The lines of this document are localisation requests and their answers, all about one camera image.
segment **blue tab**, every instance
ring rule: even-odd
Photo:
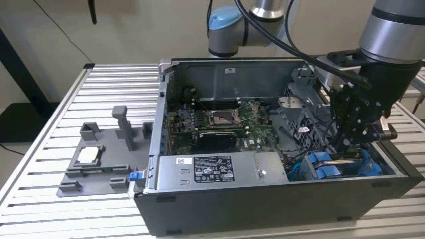
[[[138,179],[139,179],[139,172],[131,172],[130,180],[136,181]]]

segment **sticker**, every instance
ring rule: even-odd
[[[176,164],[192,164],[192,158],[176,158]]]
[[[194,168],[195,181],[198,183],[235,181],[235,169],[231,156],[195,157]]]

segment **white label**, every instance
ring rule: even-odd
[[[192,158],[176,158],[176,164],[192,164]]]

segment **silver robot arm segment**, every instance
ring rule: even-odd
[[[279,34],[284,19],[284,0],[258,0],[250,14],[274,35]],[[216,9],[210,18],[210,53],[231,57],[240,46],[267,46],[270,40],[244,20],[236,7]]]

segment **black cable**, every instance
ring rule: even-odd
[[[302,147],[300,149],[295,149],[295,150],[283,150],[283,152],[284,152],[284,153],[292,153],[292,152],[300,151],[300,150],[303,150],[303,149],[306,149],[306,146]]]
[[[416,103],[415,104],[415,107],[413,107],[413,110],[412,110],[412,114],[415,114],[419,110],[419,106],[420,106],[420,103]]]
[[[343,79],[351,81],[354,84],[358,84],[359,86],[371,89],[372,85],[368,82],[368,78],[351,74],[347,72],[343,72],[338,68],[330,66],[327,63],[322,62],[316,58],[311,57],[306,53],[298,51],[294,49],[287,43],[284,43],[280,39],[276,38],[268,31],[263,28],[263,26],[256,22],[256,20],[252,18],[250,13],[247,12],[240,0],[235,0],[236,6],[239,11],[242,12],[243,16],[248,20],[250,24],[254,26],[254,28],[263,34],[263,36],[275,43],[276,46],[279,46],[282,49],[284,49],[288,53],[295,55],[296,57],[300,57],[303,60],[310,62],[311,64],[316,65],[319,68],[324,69],[330,73],[335,74],[336,76],[342,77]]]
[[[22,155],[22,156],[26,156],[26,154],[23,154],[23,153],[20,153],[20,152],[18,152],[18,151],[15,151],[15,150],[7,148],[2,143],[0,143],[0,147],[4,148],[7,151],[11,151],[11,152],[14,152],[14,153],[18,153],[18,154]]]
[[[56,21],[54,20],[54,18],[47,14],[46,10],[43,9],[43,7],[40,6],[40,4],[38,3],[36,0],[32,0],[35,2],[35,4],[39,6],[39,8],[42,9],[42,11],[44,12],[46,16],[52,20],[52,22],[55,23],[55,25],[58,26],[59,30],[62,31],[62,33],[64,33],[66,37],[68,38],[68,41],[71,42],[71,44],[75,46],[75,48],[79,49],[79,51],[82,52],[82,54],[86,56],[87,60],[92,62],[91,58],[88,58],[88,56],[86,55],[86,53],[83,52],[83,50],[78,47],[78,45],[72,42],[70,36],[67,35],[67,33],[64,32],[64,30],[60,28],[60,26],[58,25]]]
[[[286,28],[287,39],[288,39],[288,42],[290,42],[292,48],[296,49],[298,51],[300,51],[299,48],[294,44],[294,41],[292,41],[292,38],[290,35],[290,29],[288,29],[288,19],[290,19],[292,5],[294,5],[294,0],[290,1],[288,8],[287,8],[284,28]]]
[[[212,5],[214,0],[208,3],[208,9],[207,9],[207,38],[210,37],[210,28],[211,28],[211,15],[212,15]]]

